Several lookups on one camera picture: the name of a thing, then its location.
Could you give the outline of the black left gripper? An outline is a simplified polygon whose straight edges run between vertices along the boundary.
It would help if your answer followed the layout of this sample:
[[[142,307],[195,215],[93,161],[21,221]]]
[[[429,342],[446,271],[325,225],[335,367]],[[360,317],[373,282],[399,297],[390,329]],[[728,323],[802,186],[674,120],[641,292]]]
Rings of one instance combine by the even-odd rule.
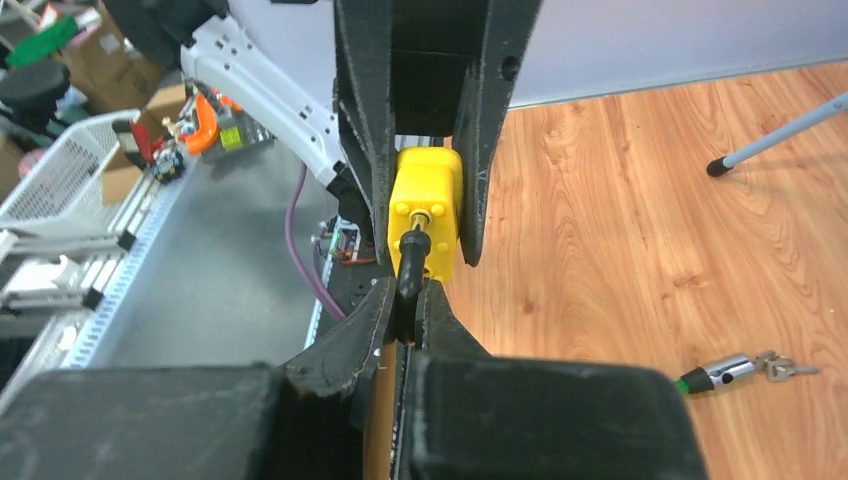
[[[479,264],[492,163],[541,6],[540,1],[333,3],[341,140],[369,211],[379,263],[391,263],[388,202],[396,132],[453,134],[464,169],[460,242],[465,263]]]

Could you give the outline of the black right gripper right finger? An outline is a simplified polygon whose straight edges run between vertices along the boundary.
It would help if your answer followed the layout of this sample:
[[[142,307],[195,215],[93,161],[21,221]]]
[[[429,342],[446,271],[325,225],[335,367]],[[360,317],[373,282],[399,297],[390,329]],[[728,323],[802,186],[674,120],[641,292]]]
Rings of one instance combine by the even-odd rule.
[[[683,398],[664,374],[488,353],[427,282],[404,425],[411,479],[704,479]]]

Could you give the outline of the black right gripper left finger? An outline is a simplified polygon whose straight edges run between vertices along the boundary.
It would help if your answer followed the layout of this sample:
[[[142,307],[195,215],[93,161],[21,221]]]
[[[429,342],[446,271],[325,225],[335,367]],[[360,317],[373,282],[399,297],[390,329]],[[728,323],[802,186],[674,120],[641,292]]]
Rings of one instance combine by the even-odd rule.
[[[56,370],[1,417],[5,479],[386,479],[395,283],[279,366]]]

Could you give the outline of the yellow padlock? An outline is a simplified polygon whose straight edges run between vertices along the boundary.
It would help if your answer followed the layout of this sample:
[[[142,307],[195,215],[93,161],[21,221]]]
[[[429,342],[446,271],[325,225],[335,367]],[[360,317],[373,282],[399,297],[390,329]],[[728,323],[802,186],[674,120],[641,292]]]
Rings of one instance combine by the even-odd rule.
[[[418,297],[427,279],[452,277],[463,196],[460,155],[446,147],[409,147],[397,157],[389,200],[387,244],[397,285],[393,328],[400,342],[416,342]]]

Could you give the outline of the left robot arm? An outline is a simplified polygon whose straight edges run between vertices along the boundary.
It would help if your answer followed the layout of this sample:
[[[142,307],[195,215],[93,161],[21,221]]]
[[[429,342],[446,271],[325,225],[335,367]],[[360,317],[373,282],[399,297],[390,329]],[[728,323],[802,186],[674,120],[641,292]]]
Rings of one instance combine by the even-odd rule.
[[[105,7],[145,57],[218,89],[285,142],[352,208],[380,262],[391,247],[396,138],[449,139],[463,166],[463,257],[479,263],[492,162],[540,2],[333,2],[331,110],[266,55],[231,1]]]

